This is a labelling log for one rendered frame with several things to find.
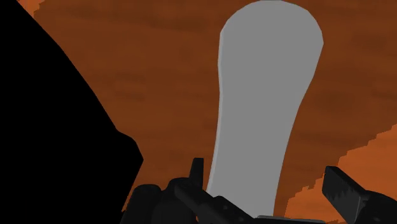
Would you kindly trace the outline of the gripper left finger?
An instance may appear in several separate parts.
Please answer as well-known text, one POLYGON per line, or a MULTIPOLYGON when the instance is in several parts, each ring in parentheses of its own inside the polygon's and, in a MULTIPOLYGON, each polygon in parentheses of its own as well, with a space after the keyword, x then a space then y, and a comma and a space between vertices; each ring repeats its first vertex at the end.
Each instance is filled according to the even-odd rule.
POLYGON ((204 159, 194 158, 187 178, 167 187, 145 184, 130 196, 120 224, 254 224, 254 219, 222 196, 202 189, 204 159))

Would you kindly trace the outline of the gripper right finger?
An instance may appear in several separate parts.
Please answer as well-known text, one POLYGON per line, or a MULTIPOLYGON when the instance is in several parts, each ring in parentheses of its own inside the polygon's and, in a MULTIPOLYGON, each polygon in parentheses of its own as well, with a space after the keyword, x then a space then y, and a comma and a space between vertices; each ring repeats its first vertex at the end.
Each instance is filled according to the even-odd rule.
POLYGON ((397 200, 364 189, 336 166, 326 167, 322 193, 347 224, 397 224, 397 200))

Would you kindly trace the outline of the grey long rounded flat object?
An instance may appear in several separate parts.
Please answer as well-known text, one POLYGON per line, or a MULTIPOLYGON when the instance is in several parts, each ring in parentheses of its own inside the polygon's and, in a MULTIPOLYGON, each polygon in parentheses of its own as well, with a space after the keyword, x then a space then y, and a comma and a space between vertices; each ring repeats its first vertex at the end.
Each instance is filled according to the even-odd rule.
POLYGON ((250 3, 226 21, 210 195, 253 217, 272 215, 291 130, 322 48, 315 18, 284 0, 250 3))

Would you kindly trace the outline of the large black angular block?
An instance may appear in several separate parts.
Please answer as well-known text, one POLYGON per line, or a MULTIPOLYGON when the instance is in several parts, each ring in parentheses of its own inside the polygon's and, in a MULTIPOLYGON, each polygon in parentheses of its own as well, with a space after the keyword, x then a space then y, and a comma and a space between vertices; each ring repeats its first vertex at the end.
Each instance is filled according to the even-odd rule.
POLYGON ((119 224, 142 162, 61 47, 0 0, 0 224, 119 224))

